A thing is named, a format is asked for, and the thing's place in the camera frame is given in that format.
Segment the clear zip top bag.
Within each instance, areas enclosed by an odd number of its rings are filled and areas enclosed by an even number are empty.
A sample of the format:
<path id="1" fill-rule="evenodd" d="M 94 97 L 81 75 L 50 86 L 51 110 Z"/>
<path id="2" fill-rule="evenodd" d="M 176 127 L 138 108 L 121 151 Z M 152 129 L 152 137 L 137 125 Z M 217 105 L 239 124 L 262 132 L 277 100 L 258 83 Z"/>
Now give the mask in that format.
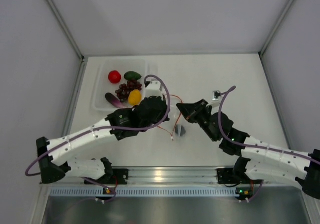
<path id="1" fill-rule="evenodd" d="M 183 126 L 183 115 L 177 108 L 177 104 L 183 104 L 183 100 L 174 94 L 164 95 L 170 100 L 170 112 L 168 114 L 169 121 L 163 122 L 157 128 L 166 132 L 172 142 L 178 141 L 180 138 L 186 135 L 187 130 Z"/>

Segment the dark red fake grapes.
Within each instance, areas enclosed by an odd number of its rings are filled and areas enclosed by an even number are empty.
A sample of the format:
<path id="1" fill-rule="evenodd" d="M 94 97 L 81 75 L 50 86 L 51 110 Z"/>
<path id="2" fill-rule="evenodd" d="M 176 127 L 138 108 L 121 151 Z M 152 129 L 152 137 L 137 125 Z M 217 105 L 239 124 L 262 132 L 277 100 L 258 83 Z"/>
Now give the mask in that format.
<path id="1" fill-rule="evenodd" d="M 142 90 L 142 84 L 137 80 L 130 80 L 127 83 L 121 84 L 119 88 L 115 91 L 117 98 L 120 102 L 124 103 L 128 100 L 130 92 L 133 90 Z"/>

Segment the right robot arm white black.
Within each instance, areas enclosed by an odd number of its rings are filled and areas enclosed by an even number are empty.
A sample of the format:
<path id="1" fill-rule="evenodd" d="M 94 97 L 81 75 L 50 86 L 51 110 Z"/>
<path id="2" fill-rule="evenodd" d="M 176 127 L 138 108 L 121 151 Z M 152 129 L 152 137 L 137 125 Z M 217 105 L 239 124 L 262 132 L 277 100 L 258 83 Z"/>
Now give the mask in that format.
<path id="1" fill-rule="evenodd" d="M 233 167 L 235 180 L 285 184 L 320 198 L 320 151 L 312 153 L 280 148 L 260 141 L 233 127 L 234 122 L 221 110 L 212 113 L 205 100 L 179 103 L 177 108 L 185 120 L 197 124 L 219 148 L 238 159 Z"/>

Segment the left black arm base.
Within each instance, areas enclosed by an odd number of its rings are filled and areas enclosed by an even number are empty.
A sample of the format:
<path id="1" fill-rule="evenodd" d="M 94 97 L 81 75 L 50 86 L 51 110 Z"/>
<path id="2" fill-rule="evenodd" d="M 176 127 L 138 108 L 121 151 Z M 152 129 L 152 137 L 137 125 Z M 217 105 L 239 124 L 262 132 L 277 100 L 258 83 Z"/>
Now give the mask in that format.
<path id="1" fill-rule="evenodd" d="M 93 180 L 89 178 L 88 180 L 84 180 L 85 185 L 92 185 L 92 181 L 96 183 L 96 185 L 127 185 L 129 179 L 129 170 L 126 168 L 114 168 L 113 175 L 104 175 L 103 177 L 99 178 L 98 180 Z"/>

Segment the purple fake eggplant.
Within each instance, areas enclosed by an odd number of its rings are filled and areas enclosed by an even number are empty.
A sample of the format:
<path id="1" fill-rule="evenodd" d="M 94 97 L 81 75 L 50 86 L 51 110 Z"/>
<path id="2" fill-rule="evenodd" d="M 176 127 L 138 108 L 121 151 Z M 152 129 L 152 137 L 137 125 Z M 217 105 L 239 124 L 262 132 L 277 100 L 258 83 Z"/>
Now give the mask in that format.
<path id="1" fill-rule="evenodd" d="M 113 107 L 117 109 L 126 109 L 127 107 L 119 100 L 117 99 L 112 93 L 107 92 L 105 94 L 106 101 L 111 104 Z"/>

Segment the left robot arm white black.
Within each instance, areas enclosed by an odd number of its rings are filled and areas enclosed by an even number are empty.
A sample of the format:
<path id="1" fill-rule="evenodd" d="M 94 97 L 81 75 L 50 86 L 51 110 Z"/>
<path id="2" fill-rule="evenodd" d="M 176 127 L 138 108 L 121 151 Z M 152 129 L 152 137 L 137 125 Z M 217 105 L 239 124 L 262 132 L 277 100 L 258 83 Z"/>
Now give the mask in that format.
<path id="1" fill-rule="evenodd" d="M 109 183 L 113 178 L 110 161 L 81 160 L 78 156 L 101 145 L 136 137 L 169 120 L 164 96 L 150 96 L 133 108 L 121 108 L 84 130 L 58 139 L 36 140 L 41 182 L 52 184 L 65 177 L 87 178 Z"/>

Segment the red fake tomato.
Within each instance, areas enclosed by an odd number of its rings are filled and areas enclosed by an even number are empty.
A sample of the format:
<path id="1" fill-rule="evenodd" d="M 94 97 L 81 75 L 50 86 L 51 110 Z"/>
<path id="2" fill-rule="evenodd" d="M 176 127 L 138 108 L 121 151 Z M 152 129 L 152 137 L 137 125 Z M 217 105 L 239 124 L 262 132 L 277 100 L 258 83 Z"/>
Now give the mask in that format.
<path id="1" fill-rule="evenodd" d="M 108 74 L 108 80 L 112 84 L 118 84 L 122 80 L 122 75 L 117 70 L 112 70 Z"/>

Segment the yellow fake lemon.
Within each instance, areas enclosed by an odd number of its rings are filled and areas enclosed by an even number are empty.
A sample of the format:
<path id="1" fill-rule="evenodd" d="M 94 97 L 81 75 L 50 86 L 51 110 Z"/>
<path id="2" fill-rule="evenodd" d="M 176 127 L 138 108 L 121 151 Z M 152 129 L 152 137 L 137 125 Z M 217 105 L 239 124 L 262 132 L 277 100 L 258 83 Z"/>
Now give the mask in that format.
<path id="1" fill-rule="evenodd" d="M 136 106 L 141 102 L 141 100 L 142 100 L 141 92 L 138 89 L 135 89 L 135 90 L 130 92 L 129 97 L 127 99 L 127 102 L 131 106 Z"/>

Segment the green fake avocado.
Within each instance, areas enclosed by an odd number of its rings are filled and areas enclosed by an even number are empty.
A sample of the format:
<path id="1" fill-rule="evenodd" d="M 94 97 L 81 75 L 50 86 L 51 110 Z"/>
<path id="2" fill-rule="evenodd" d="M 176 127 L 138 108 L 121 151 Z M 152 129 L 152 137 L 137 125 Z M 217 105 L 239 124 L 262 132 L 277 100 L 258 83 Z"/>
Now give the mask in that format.
<path id="1" fill-rule="evenodd" d="M 132 81 L 132 80 L 140 80 L 142 78 L 142 76 L 135 72 L 135 71 L 128 71 L 124 74 L 124 79 L 127 81 Z"/>

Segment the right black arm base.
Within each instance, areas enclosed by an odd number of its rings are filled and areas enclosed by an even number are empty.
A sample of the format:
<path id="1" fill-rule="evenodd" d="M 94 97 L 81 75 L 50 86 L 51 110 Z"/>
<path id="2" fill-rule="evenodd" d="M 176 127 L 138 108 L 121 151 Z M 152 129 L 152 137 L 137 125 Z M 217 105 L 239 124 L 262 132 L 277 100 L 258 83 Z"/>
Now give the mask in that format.
<path id="1" fill-rule="evenodd" d="M 233 168 L 218 168 L 217 179 L 218 183 L 222 185 L 239 185 L 240 181 L 233 173 Z"/>

